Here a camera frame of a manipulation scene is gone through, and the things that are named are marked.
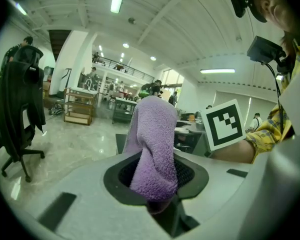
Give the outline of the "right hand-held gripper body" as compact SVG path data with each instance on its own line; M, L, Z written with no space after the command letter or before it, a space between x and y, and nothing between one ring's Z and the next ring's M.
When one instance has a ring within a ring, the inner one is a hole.
M199 135L195 155L211 157L231 149L246 138L242 113L236 99L195 114L195 130Z

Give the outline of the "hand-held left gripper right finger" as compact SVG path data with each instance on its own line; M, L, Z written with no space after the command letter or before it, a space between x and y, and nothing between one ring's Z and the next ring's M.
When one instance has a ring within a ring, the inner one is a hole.
M229 162L197 156L176 150L175 153L206 169L209 180L201 193L192 199L182 201L185 213L202 224L216 214L234 195L244 181L243 177L232 175L227 171L236 169L249 172L252 167L248 163Z

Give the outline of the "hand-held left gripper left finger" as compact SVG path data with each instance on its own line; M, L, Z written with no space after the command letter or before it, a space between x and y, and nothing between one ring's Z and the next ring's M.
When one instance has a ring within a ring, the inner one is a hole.
M110 170L137 158L121 154L75 169L37 200L38 222L65 240L169 240L145 200Z

